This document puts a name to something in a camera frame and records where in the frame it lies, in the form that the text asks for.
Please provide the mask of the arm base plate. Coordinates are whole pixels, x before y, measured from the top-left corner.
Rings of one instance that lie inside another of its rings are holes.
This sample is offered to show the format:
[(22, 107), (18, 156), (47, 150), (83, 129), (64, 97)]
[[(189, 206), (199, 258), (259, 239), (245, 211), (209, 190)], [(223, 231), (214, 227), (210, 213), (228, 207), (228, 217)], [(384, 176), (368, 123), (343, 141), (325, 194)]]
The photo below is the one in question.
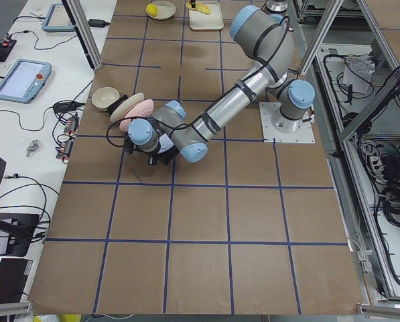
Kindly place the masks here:
[(299, 120), (284, 118), (280, 109), (281, 103), (260, 102), (261, 127), (263, 141), (283, 144), (315, 144), (312, 123), (307, 111)]

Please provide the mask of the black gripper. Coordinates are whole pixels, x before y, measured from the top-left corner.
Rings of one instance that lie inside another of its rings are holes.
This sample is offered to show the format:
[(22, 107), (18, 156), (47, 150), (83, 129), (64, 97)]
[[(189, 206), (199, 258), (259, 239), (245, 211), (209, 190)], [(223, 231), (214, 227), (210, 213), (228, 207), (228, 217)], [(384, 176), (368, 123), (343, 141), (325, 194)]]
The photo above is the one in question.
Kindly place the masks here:
[(139, 152), (139, 153), (144, 153), (148, 155), (148, 161), (147, 163), (149, 165), (156, 165), (157, 161), (162, 162), (164, 165), (168, 165), (171, 160), (173, 160), (178, 154), (179, 150), (177, 147), (174, 145), (171, 149), (169, 149), (167, 152), (164, 152), (162, 154), (159, 154), (159, 138), (157, 139), (158, 141), (158, 146), (154, 148), (150, 152), (145, 152), (143, 151), (139, 146), (137, 146), (135, 143), (131, 141), (129, 138), (129, 134), (125, 134), (124, 138), (124, 152), (127, 154), (132, 154), (134, 152)]

